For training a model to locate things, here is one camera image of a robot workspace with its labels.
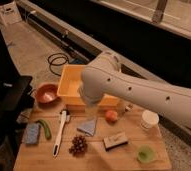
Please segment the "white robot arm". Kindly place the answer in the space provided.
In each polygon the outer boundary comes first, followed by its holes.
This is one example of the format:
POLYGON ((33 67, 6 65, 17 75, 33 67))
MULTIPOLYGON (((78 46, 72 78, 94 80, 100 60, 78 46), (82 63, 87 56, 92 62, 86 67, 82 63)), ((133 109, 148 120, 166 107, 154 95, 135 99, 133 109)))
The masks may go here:
POLYGON ((191 89, 129 76, 121 72, 121 56, 101 52, 81 72, 80 96, 97 105, 105 94, 133 102, 191 128, 191 89))

